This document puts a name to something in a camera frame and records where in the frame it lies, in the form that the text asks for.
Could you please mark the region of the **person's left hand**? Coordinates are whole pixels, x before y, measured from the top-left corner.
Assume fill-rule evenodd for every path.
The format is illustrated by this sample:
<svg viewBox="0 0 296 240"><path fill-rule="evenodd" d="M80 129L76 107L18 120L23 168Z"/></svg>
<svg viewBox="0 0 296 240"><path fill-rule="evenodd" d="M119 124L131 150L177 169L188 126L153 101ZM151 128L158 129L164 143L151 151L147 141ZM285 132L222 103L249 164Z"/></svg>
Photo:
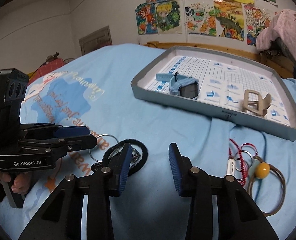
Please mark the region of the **person's left hand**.
<svg viewBox="0 0 296 240"><path fill-rule="evenodd" d="M13 185L11 186L12 192L18 194L27 194L31 186L32 173L23 172L16 176ZM9 183L11 176L7 173L0 171L0 182Z"/></svg>

